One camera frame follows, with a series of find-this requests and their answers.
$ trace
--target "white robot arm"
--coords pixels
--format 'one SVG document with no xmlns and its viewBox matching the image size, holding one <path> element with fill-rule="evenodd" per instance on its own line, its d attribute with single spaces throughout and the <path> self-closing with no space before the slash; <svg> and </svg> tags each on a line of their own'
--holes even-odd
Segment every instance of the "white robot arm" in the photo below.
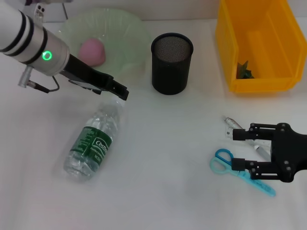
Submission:
<svg viewBox="0 0 307 230">
<path fill-rule="evenodd" d="M 114 81 L 112 76 L 92 69 L 71 55 L 68 46 L 46 30 L 42 21 L 36 17 L 33 20 L 3 0 L 0 0 L 0 53 L 27 66 L 19 81 L 22 87 L 30 86 L 48 92 L 46 88 L 30 81 L 31 71 L 36 69 L 47 76 L 60 73 L 79 85 L 86 83 L 91 87 L 84 88 L 98 94 L 110 91 L 123 100 L 129 94 L 127 87 Z"/>
</svg>

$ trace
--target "pink object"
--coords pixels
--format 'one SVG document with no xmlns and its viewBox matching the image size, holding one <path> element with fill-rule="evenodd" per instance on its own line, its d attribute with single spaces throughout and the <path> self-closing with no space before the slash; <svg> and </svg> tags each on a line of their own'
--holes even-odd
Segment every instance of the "pink object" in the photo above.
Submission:
<svg viewBox="0 0 307 230">
<path fill-rule="evenodd" d="M 104 44 L 96 38 L 86 40 L 79 51 L 78 59 L 88 66 L 100 66 L 106 61 Z"/>
</svg>

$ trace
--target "yellow container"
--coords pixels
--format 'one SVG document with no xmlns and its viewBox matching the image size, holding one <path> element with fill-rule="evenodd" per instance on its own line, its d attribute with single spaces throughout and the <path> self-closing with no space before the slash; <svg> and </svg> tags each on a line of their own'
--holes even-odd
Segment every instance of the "yellow container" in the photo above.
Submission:
<svg viewBox="0 0 307 230">
<path fill-rule="evenodd" d="M 307 43 L 286 0 L 221 0 L 216 41 L 232 92 L 278 92 L 302 79 Z M 255 79 L 236 79 L 248 61 Z"/>
</svg>

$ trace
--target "green bottle label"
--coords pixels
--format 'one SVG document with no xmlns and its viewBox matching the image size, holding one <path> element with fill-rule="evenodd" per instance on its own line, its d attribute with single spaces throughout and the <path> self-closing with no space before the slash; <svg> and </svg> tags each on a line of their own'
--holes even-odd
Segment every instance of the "green bottle label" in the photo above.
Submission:
<svg viewBox="0 0 307 230">
<path fill-rule="evenodd" d="M 83 128 L 71 151 L 91 158 L 100 165 L 111 143 L 112 139 L 103 131 L 87 126 Z"/>
</svg>

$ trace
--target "clear plastic bottle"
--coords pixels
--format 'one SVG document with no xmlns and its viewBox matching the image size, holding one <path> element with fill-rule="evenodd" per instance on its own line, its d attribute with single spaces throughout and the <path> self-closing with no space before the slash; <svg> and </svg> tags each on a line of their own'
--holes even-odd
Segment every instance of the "clear plastic bottle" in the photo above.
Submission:
<svg viewBox="0 0 307 230">
<path fill-rule="evenodd" d="M 79 180 L 90 179 L 98 170 L 114 140 L 123 114 L 123 101 L 102 103 L 89 119 L 64 163 L 64 170 Z"/>
</svg>

